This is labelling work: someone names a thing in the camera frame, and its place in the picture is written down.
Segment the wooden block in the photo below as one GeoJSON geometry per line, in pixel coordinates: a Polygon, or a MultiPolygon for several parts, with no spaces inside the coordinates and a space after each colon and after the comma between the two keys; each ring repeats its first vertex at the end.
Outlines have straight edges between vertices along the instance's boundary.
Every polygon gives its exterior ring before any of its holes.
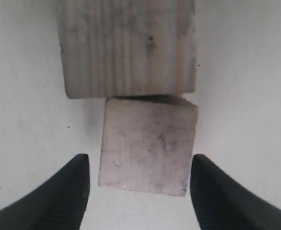
{"type": "Polygon", "coordinates": [[[69,98],[193,92],[194,0],[61,0],[69,98]]]}
{"type": "Polygon", "coordinates": [[[173,96],[108,99],[100,186],[184,196],[198,108],[173,96]]]}

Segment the ribbed rubber pad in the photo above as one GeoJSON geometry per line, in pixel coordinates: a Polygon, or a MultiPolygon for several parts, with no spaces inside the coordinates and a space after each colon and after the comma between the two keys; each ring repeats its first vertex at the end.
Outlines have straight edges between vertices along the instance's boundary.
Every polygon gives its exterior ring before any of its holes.
{"type": "Polygon", "coordinates": [[[70,175],[62,194],[31,230],[79,230],[86,210],[90,175],[88,156],[70,175]]]}
{"type": "Polygon", "coordinates": [[[195,155],[191,167],[192,204],[202,230],[258,230],[235,208],[210,175],[203,155],[195,155]]]}

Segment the white background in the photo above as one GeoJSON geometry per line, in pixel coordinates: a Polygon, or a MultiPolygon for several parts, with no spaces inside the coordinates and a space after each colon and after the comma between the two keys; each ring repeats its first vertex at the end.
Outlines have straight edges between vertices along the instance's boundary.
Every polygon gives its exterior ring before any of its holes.
{"type": "MultiPolygon", "coordinates": [[[[54,0],[0,0],[0,208],[90,156],[82,230],[198,230],[189,196],[98,187],[104,99],[68,100],[54,0]]],[[[281,0],[198,0],[194,153],[281,208],[281,0]]]]}

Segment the light wood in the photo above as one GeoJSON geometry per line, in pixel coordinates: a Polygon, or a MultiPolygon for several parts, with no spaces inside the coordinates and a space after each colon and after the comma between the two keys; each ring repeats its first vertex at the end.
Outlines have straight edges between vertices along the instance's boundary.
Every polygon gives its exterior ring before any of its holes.
{"type": "Polygon", "coordinates": [[[193,92],[194,0],[61,0],[69,98],[193,92]]]}
{"type": "Polygon", "coordinates": [[[108,99],[100,186],[184,196],[198,108],[172,96],[108,99]]]}

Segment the wood grain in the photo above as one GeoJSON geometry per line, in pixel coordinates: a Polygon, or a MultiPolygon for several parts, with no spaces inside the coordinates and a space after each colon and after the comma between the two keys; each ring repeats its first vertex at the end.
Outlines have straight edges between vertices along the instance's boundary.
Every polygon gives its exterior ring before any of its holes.
{"type": "Polygon", "coordinates": [[[100,186],[184,196],[198,109],[164,96],[108,99],[100,186]]]}
{"type": "Polygon", "coordinates": [[[194,0],[61,0],[69,98],[193,92],[194,0]]]}

